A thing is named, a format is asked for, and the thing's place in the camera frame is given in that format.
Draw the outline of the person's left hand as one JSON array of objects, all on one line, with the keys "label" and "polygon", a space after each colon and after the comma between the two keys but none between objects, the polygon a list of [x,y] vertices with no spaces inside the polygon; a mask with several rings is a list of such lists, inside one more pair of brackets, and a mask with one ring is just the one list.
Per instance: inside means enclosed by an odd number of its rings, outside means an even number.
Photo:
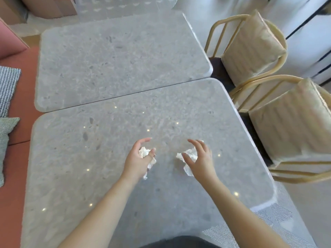
[{"label": "person's left hand", "polygon": [[139,139],[134,143],[126,158],[121,178],[126,179],[133,184],[137,184],[139,180],[143,178],[147,172],[147,166],[149,163],[147,162],[146,157],[141,158],[139,156],[138,151],[143,143],[149,142],[151,139],[151,137],[147,137]]}]

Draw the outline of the person's right hand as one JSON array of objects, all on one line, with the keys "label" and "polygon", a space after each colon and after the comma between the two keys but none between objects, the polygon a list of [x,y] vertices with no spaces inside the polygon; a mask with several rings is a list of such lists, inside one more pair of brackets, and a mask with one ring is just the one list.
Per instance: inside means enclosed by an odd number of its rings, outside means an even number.
[{"label": "person's right hand", "polygon": [[188,139],[196,147],[198,158],[194,162],[192,173],[196,180],[204,185],[207,182],[219,180],[213,165],[213,155],[210,148],[201,140]]}]

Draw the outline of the white tissue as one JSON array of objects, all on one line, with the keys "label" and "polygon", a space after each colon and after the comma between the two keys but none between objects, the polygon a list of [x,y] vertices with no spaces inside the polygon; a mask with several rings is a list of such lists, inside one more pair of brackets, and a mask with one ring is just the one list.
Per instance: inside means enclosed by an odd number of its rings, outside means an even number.
[{"label": "white tissue", "polygon": [[[198,158],[198,154],[197,154],[197,150],[196,147],[193,147],[191,149],[188,149],[186,151],[184,151],[185,154],[188,155],[188,157],[193,161],[196,162],[197,158]],[[176,154],[176,158],[181,160],[184,163],[184,171],[185,173],[190,176],[190,177],[194,177],[191,168],[188,166],[188,164],[186,163],[186,161],[184,160],[182,153],[177,153]]]},{"label": "white tissue", "polygon": [[[138,154],[141,158],[145,158],[146,156],[149,155],[149,152],[151,150],[150,149],[146,149],[144,146],[140,148],[140,150],[138,151]],[[143,176],[143,179],[146,180],[147,179],[147,174],[148,171],[153,167],[153,165],[156,163],[156,159],[155,157],[153,157],[153,159],[149,162],[148,166],[147,166],[147,172],[145,173],[145,175]]]}]

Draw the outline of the person's right forearm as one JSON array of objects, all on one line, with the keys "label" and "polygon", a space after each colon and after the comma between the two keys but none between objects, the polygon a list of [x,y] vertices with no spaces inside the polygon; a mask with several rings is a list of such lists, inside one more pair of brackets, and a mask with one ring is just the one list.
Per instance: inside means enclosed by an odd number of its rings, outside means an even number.
[{"label": "person's right forearm", "polygon": [[240,248],[290,248],[269,225],[236,198],[218,177],[197,180],[213,200]]}]

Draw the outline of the person's left forearm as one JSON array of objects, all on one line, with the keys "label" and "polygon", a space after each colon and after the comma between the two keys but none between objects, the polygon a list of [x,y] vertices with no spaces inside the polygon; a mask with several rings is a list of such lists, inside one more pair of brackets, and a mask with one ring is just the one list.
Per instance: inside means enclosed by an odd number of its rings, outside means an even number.
[{"label": "person's left forearm", "polygon": [[141,179],[124,174],[58,248],[108,248],[129,196]]}]

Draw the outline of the person's dark clothing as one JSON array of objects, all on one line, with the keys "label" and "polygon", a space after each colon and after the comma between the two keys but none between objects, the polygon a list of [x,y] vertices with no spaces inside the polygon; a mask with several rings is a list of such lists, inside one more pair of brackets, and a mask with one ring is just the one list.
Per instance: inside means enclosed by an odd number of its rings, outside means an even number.
[{"label": "person's dark clothing", "polygon": [[197,236],[177,236],[162,239],[139,248],[222,248]]}]

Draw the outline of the grey patterned rug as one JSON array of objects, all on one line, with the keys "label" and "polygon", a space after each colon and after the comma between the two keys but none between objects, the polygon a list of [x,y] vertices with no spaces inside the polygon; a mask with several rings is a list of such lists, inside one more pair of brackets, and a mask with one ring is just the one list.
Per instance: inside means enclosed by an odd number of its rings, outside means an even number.
[{"label": "grey patterned rug", "polygon": [[[276,182],[276,202],[256,215],[265,221],[291,248],[317,248],[295,204],[282,183]],[[226,224],[203,231],[200,237],[221,248],[239,248]]]}]

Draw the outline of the terracotta upholstered bench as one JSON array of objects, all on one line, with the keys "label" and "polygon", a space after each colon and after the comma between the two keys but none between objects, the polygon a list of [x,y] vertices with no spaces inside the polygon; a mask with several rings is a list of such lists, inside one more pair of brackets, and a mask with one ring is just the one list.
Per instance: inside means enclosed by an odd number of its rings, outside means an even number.
[{"label": "terracotta upholstered bench", "polygon": [[20,248],[32,126],[42,115],[34,105],[39,45],[28,46],[0,18],[0,66],[20,69],[8,117],[20,121],[9,134],[0,187],[0,248]]}]

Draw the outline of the grey green textured pillow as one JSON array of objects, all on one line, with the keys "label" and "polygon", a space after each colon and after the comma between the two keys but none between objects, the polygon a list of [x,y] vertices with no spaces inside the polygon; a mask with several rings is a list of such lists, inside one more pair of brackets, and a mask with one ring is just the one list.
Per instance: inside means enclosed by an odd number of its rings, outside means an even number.
[{"label": "grey green textured pillow", "polygon": [[5,183],[5,177],[3,174],[3,162],[6,155],[6,149],[9,142],[9,133],[15,128],[18,124],[19,117],[2,117],[0,118],[0,187]]}]

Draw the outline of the black white houndstooth pillow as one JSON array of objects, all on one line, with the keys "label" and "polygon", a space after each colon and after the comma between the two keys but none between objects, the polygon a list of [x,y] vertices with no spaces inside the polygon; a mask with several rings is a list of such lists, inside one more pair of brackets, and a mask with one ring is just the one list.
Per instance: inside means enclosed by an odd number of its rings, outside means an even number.
[{"label": "black white houndstooth pillow", "polygon": [[7,117],[21,69],[0,66],[0,118]]}]

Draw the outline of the brown wooden cabinet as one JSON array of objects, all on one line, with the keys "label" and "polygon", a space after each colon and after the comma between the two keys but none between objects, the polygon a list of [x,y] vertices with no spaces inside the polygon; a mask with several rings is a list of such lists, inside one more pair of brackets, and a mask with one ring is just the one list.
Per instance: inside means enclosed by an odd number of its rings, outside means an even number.
[{"label": "brown wooden cabinet", "polygon": [[29,12],[43,19],[76,16],[75,0],[21,0]]}]

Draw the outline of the black framed glass partition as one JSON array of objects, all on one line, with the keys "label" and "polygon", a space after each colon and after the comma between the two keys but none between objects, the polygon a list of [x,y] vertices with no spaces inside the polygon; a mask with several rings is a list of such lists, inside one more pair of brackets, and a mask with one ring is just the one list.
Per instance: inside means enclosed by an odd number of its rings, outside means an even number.
[{"label": "black framed glass partition", "polygon": [[309,0],[308,14],[287,36],[282,73],[331,82],[331,0]]}]

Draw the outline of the gold frame beige cushion chair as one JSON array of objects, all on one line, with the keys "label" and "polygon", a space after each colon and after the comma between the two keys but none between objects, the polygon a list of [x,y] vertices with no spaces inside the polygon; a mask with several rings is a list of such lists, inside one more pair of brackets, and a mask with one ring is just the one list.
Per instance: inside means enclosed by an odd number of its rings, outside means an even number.
[{"label": "gold frame beige cushion chair", "polygon": [[[217,57],[227,25],[234,21],[238,21],[238,25],[221,57]],[[209,58],[213,66],[211,77],[221,81],[227,91],[267,77],[286,62],[288,46],[285,36],[272,22],[262,18],[257,10],[252,14],[234,15],[216,21],[209,31],[204,48],[206,53],[219,25],[224,26]]]},{"label": "gold frame beige cushion chair", "polygon": [[309,78],[274,75],[242,83],[230,98],[277,182],[300,184],[331,179],[322,173],[280,170],[280,165],[330,165],[331,94]]}]

